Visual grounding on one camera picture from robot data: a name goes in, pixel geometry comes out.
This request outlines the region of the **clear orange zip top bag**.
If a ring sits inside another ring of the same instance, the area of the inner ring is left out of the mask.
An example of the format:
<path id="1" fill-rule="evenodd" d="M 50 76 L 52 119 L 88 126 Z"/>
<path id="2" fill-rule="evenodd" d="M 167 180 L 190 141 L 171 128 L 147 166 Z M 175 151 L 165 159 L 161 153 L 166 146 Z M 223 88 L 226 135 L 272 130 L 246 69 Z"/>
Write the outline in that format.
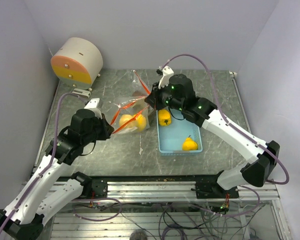
<path id="1" fill-rule="evenodd" d="M 147 84 L 142 80 L 136 70 L 132 71 L 130 96 L 136 103 L 133 105 L 133 110 L 139 112 L 144 108 L 150 109 L 150 105 L 145 102 L 145 98 L 150 94 L 150 89 Z"/>

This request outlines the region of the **yellow bell pepper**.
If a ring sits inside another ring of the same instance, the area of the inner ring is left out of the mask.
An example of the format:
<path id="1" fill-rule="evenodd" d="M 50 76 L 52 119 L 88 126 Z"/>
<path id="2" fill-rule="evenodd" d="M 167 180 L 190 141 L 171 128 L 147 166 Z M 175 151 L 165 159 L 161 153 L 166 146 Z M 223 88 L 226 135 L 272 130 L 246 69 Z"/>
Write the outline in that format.
<path id="1" fill-rule="evenodd" d="M 172 123 L 171 114 L 166 109 L 161 109 L 157 112 L 157 120 L 160 126 L 169 126 Z"/>

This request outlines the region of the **orange fruit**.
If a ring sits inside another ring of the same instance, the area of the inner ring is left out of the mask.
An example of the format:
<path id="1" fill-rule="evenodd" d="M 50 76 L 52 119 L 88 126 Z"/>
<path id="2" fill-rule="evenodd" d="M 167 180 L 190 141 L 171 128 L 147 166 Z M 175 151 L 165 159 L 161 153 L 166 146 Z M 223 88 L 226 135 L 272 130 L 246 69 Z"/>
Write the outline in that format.
<path id="1" fill-rule="evenodd" d="M 142 132 L 147 126 L 147 119 L 144 115 L 139 114 L 135 117 L 136 127 L 139 132 Z"/>
<path id="2" fill-rule="evenodd" d="M 183 151 L 196 151 L 198 150 L 198 144 L 189 135 L 182 144 Z"/>

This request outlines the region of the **yellow lemon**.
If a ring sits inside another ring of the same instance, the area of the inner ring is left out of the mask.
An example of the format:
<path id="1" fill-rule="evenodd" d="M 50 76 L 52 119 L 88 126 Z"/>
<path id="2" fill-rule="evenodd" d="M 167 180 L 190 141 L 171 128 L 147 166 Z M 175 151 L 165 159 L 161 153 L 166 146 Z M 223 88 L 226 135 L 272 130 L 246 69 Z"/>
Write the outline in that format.
<path id="1" fill-rule="evenodd" d="M 123 114 L 120 119 L 119 119 L 119 126 L 122 127 L 125 123 L 127 123 L 129 120 L 131 120 L 133 118 L 132 115 L 130 114 Z M 125 125 L 125 128 L 134 128 L 135 125 L 135 120 L 133 120 L 132 122 L 129 122 L 127 125 Z"/>

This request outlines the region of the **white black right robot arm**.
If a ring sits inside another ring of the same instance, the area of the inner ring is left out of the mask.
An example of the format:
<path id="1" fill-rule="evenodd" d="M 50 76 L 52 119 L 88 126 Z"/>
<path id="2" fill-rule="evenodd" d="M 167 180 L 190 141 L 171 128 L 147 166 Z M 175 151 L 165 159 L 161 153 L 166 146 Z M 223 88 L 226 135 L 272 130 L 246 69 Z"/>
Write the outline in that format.
<path id="1" fill-rule="evenodd" d="M 185 120 L 217 135 L 246 160 L 231 170 L 221 171 L 210 186 L 211 194 L 221 198 L 229 189 L 244 184 L 262 187 L 277 165 L 280 145 L 254 136 L 222 114 L 212 101 L 196 96 L 192 81 L 184 74 L 163 76 L 162 80 L 167 80 L 167 85 L 154 83 L 145 99 L 147 104 L 155 110 L 179 111 Z"/>

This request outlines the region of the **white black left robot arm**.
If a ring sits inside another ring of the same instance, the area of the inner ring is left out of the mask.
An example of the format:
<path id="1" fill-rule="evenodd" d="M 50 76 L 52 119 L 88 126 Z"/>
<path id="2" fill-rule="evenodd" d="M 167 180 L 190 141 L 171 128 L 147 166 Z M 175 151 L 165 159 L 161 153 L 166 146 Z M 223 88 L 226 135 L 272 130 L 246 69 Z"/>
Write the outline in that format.
<path id="1" fill-rule="evenodd" d="M 76 172 L 57 191 L 49 190 L 74 160 L 82 156 L 85 146 L 110 138 L 114 128 L 99 108 L 79 109 L 70 125 L 62 129 L 57 145 L 46 154 L 19 195 L 0 209 L 0 229 L 15 240 L 36 240 L 48 221 L 76 198 L 86 199 L 92 193 L 92 178 Z"/>

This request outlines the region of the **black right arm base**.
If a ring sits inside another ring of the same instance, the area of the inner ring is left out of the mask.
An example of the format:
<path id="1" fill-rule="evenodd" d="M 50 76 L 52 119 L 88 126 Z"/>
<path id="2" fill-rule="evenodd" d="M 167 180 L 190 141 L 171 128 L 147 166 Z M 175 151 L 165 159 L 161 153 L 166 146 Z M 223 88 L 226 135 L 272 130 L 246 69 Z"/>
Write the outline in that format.
<path id="1" fill-rule="evenodd" d="M 224 171 L 217 174 L 195 175 L 195 187 L 191 191 L 196 193 L 197 199 L 225 199 L 228 196 L 230 199 L 238 199 L 239 193 L 237 186 L 224 190 L 217 184 L 218 177 Z"/>

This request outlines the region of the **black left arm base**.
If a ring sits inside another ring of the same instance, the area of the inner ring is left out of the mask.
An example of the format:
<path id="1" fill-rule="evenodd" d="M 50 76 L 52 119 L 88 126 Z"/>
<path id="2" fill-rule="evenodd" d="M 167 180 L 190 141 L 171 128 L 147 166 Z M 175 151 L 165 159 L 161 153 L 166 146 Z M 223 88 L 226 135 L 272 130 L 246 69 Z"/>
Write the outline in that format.
<path id="1" fill-rule="evenodd" d="M 108 184 L 99 177 L 90 177 L 82 172 L 73 173 L 70 178 L 79 182 L 83 187 L 79 199 L 100 199 L 106 198 L 108 193 Z"/>

